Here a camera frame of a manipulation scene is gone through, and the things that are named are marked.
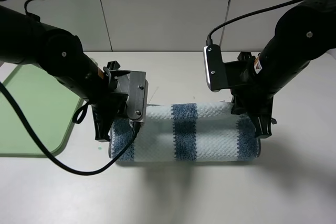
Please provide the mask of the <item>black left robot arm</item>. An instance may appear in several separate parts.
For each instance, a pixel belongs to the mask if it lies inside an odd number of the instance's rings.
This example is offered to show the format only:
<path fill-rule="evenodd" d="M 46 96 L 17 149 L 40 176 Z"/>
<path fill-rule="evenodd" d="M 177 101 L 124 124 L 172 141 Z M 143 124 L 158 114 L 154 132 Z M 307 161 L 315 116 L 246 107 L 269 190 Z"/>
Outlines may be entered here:
<path fill-rule="evenodd" d="M 1 61 L 32 64 L 92 107 L 97 141 L 109 131 L 127 95 L 117 93 L 117 78 L 128 74 L 116 61 L 100 69 L 83 51 L 78 36 L 4 6 L 1 7 Z"/>

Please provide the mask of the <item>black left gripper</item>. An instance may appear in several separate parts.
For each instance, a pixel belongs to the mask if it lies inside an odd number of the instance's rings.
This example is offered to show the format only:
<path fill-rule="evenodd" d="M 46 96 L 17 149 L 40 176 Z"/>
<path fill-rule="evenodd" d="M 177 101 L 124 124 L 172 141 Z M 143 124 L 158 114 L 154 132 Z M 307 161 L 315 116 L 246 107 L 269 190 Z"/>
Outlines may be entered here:
<path fill-rule="evenodd" d="M 121 70 L 117 61 L 110 61 L 103 67 L 106 90 L 102 98 L 91 105 L 96 141 L 110 140 L 111 119 L 128 117 L 130 73 Z"/>

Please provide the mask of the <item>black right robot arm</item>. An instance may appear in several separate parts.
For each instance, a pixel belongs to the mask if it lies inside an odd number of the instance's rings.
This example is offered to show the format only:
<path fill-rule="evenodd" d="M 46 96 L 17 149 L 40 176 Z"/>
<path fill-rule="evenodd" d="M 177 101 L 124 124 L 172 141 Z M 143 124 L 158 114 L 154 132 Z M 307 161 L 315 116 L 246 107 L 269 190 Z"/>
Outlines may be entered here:
<path fill-rule="evenodd" d="M 226 63 L 232 113 L 247 113 L 255 136 L 270 137 L 274 95 L 310 61 L 334 48 L 335 0 L 305 0 L 288 10 L 258 57 Z"/>

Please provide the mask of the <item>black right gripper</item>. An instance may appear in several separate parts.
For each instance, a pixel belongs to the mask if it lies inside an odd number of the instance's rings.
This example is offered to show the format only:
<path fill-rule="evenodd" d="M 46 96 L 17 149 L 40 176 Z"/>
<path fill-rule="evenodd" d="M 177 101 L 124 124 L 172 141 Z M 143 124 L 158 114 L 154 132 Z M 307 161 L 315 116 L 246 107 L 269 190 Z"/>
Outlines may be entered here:
<path fill-rule="evenodd" d="M 251 52 L 241 52 L 238 60 L 223 63 L 227 87 L 233 96 L 232 114 L 250 113 L 255 127 L 255 137 L 272 136 L 272 98 L 270 71 L 275 63 L 275 53 L 264 50 L 254 57 Z"/>

